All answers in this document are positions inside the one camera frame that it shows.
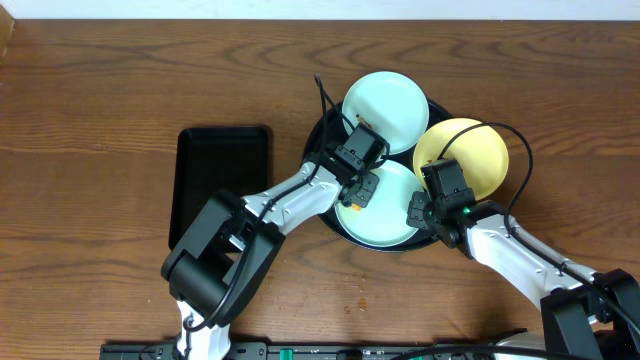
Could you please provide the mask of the light green plate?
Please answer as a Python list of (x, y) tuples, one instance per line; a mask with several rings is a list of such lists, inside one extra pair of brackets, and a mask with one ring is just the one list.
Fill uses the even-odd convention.
[(379, 178), (364, 208), (336, 205), (338, 222), (355, 240), (373, 247), (391, 247), (409, 240), (418, 231), (406, 224), (414, 192), (423, 190), (415, 174), (401, 163), (387, 160), (372, 173)]
[(426, 131), (430, 111), (424, 92), (409, 77), (389, 71), (367, 74), (347, 91), (342, 102), (344, 129), (367, 125), (390, 145), (390, 154), (409, 150)]

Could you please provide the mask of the yellow plate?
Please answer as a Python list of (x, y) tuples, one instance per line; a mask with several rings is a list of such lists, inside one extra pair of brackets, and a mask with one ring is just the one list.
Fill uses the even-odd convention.
[[(453, 118), (433, 125), (422, 135), (414, 150), (413, 170), (423, 187), (426, 184), (421, 167), (436, 161), (445, 145), (456, 134), (478, 124), (480, 121), (475, 119)], [(447, 148), (444, 158), (458, 161), (476, 200), (488, 197), (502, 184), (509, 166), (506, 144), (489, 126), (461, 135)]]

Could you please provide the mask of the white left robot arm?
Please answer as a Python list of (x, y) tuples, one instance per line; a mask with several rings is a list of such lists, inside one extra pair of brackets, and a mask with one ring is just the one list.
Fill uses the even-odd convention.
[(286, 235), (339, 202), (366, 204), (377, 187), (372, 171), (386, 153), (383, 143), (351, 142), (312, 152), (275, 187), (244, 197), (215, 192), (186, 222), (187, 180), (203, 170), (192, 151), (180, 150), (170, 253), (161, 266), (181, 313), (175, 357), (223, 358), (231, 347), (231, 322), (255, 295)]

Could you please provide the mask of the round black tray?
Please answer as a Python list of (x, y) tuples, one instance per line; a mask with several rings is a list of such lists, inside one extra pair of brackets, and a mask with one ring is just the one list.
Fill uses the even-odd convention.
[[(453, 115), (448, 110), (446, 110), (434, 100), (428, 98), (427, 101), (430, 114), (429, 123), (427, 125), (428, 129), (444, 120), (453, 118)], [(339, 102), (335, 107), (332, 107), (328, 111), (327, 136), (329, 148), (335, 148), (338, 144), (344, 143), (349, 137), (347, 131), (343, 126), (342, 119), (338, 115), (338, 111), (341, 108), (342, 103)], [(316, 152), (320, 149), (322, 133), (322, 120), (319, 120), (310, 133), (309, 138), (307, 139), (307, 143), (302, 155), (303, 161), (307, 159), (309, 153)], [(329, 229), (338, 234), (340, 237), (357, 246), (373, 251), (408, 252), (430, 246), (440, 240), (438, 234), (434, 230), (415, 228), (415, 233), (413, 235), (397, 245), (369, 245), (365, 242), (357, 240), (344, 229), (344, 227), (339, 222), (336, 210), (334, 208), (328, 210), (323, 214), (320, 214), (319, 218)]]

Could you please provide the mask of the rectangular black tray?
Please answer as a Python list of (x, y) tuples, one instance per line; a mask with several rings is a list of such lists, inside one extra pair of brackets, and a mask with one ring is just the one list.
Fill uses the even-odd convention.
[(271, 129), (192, 127), (178, 136), (168, 244), (174, 248), (216, 192), (237, 197), (271, 184)]

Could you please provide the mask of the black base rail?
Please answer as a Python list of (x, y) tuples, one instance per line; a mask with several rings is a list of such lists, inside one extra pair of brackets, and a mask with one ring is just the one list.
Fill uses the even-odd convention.
[[(299, 344), (269, 345), (263, 342), (234, 342), (223, 360), (384, 360), (419, 347), (348, 346)], [(100, 360), (171, 360), (183, 359), (174, 341), (148, 344), (103, 344)]]

